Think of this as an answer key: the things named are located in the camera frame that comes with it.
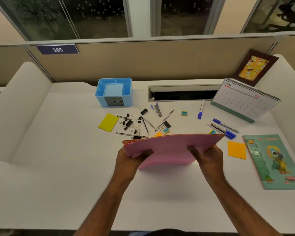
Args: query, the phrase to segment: photo frame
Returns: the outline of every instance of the photo frame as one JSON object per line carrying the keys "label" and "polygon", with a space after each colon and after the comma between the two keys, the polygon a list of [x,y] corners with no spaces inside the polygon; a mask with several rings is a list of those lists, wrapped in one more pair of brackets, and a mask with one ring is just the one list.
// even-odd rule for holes
{"label": "photo frame", "polygon": [[254,87],[278,59],[276,56],[250,49],[233,78]]}

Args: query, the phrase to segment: blue desk organizer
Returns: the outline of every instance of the blue desk organizer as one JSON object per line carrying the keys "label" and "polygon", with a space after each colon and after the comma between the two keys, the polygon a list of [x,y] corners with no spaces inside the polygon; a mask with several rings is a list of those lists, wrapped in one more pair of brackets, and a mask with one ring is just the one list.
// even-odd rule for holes
{"label": "blue desk organizer", "polygon": [[102,107],[132,106],[131,78],[100,79],[95,96]]}

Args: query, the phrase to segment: pink folder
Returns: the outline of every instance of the pink folder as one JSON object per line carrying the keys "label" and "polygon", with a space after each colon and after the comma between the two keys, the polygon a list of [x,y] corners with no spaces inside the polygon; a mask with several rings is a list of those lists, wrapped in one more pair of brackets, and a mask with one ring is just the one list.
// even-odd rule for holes
{"label": "pink folder", "polygon": [[139,166],[139,170],[156,164],[186,165],[195,161],[193,155],[187,150],[188,146],[194,146],[203,154],[223,137],[224,134],[167,135],[130,142],[124,146],[124,149],[131,157],[137,157],[146,150],[154,151]]}

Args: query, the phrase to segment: number sign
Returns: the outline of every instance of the number sign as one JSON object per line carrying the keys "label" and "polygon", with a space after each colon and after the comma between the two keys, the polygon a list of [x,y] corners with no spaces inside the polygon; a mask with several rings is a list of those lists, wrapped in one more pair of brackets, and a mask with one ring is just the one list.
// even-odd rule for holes
{"label": "number sign", "polygon": [[36,46],[43,55],[78,54],[75,44]]}

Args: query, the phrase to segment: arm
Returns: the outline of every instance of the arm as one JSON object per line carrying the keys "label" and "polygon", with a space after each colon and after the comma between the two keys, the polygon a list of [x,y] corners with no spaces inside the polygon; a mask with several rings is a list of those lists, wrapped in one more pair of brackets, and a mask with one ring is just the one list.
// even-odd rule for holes
{"label": "arm", "polygon": [[203,155],[194,147],[187,149],[198,161],[206,181],[240,235],[281,235],[228,184],[223,171],[223,152],[217,146]]}
{"label": "arm", "polygon": [[115,220],[121,199],[133,180],[139,165],[153,151],[145,151],[136,158],[130,158],[122,148],[118,151],[113,177],[96,202],[75,236],[108,235]]}

